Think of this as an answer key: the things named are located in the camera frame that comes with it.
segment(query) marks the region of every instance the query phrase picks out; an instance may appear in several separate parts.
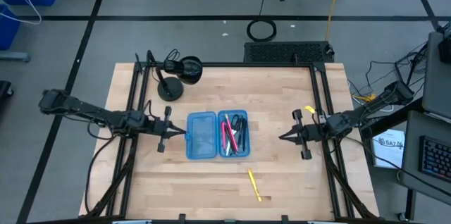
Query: paper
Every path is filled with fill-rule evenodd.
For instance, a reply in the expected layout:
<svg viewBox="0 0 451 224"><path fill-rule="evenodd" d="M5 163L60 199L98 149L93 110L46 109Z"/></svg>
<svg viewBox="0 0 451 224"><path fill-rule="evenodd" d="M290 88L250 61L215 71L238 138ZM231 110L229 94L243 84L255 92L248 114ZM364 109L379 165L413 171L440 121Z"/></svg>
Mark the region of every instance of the paper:
<svg viewBox="0 0 451 224"><path fill-rule="evenodd" d="M405 135L403 131L387 130L372 140L373 153L378 157L392 162L398 167L402 165ZM395 168L389 163L373 158L374 166L379 168Z"/></svg>

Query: gray floor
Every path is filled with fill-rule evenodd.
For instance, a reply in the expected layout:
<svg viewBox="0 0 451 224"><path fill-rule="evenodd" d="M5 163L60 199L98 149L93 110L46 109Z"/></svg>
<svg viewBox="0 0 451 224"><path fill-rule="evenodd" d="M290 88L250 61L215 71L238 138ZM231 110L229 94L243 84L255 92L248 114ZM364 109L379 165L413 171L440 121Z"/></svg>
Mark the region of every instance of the gray floor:
<svg viewBox="0 0 451 224"><path fill-rule="evenodd" d="M265 15L327 15L332 0L265 0ZM451 15L451 0L428 0L436 15ZM42 15L90 15L95 0L57 0ZM255 15L261 0L103 0L99 15ZM32 15L26 6L12 6L18 15ZM420 0L338 0L336 15L425 16ZM182 56L203 61L242 61L243 46L250 42L246 21L97 21L81 61L73 95L103 106L111 74L117 62L134 61L151 49L157 59L177 48ZM279 21L274 41L314 41L325 37L326 22ZM49 133L52 118L39 113L43 89L64 88L87 22L44 21L39 26L22 25L12 51L27 51L31 62L0 61L0 79L10 80L16 95L0 118L0 216L14 223L30 184L37 160ZM255 26L265 35L266 26ZM364 86L361 77L369 61L396 61L426 41L433 31L429 22L333 22L330 42L335 61L344 63L348 78ZM376 65L370 79L393 68ZM392 74L373 86L376 92L395 80ZM418 89L421 83L414 86ZM29 221L77 216L84 191L86 171L95 141L85 125L64 120L44 174ZM407 189L398 185L395 172L370 168L381 216L394 220L403 211ZM451 211L434 199L418 196L416 220L445 223Z"/></svg>

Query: lamp base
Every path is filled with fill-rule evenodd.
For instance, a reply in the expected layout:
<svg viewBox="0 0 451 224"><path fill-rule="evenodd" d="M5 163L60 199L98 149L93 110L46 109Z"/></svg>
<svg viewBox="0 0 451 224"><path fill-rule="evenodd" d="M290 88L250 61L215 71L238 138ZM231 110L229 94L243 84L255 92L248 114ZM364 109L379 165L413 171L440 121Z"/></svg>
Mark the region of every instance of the lamp base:
<svg viewBox="0 0 451 224"><path fill-rule="evenodd" d="M158 84L158 95L164 101L175 101L179 99L183 94L183 85L182 82L176 77L167 77L164 79L166 84L168 85L167 89L171 94L163 88L161 82Z"/></svg>

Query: yellow pencil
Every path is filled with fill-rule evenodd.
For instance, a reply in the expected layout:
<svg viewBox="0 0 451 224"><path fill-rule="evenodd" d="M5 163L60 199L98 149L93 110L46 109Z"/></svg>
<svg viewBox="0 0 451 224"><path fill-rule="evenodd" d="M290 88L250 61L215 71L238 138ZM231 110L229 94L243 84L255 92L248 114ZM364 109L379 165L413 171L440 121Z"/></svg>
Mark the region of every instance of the yellow pencil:
<svg viewBox="0 0 451 224"><path fill-rule="evenodd" d="M259 194L259 190L257 190L257 185L255 184L254 175L252 174L252 170L248 169L247 172L249 173L249 178L251 179L252 185L254 186L254 191L257 196L257 199L259 200L259 202L261 202L261 197Z"/></svg>

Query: yellow cable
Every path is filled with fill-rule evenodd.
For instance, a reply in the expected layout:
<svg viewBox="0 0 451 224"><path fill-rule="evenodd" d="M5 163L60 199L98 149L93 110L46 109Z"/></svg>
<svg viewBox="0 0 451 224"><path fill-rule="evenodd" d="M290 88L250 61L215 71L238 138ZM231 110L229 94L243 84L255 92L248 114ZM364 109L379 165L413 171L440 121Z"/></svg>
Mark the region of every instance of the yellow cable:
<svg viewBox="0 0 451 224"><path fill-rule="evenodd" d="M332 5L330 6L330 11L329 11L329 18L327 20L327 33L326 33L326 41L329 40L329 35L330 35L330 20L332 19L332 15L333 15L333 8L335 8L335 2L337 0L333 0L332 1Z"/></svg>

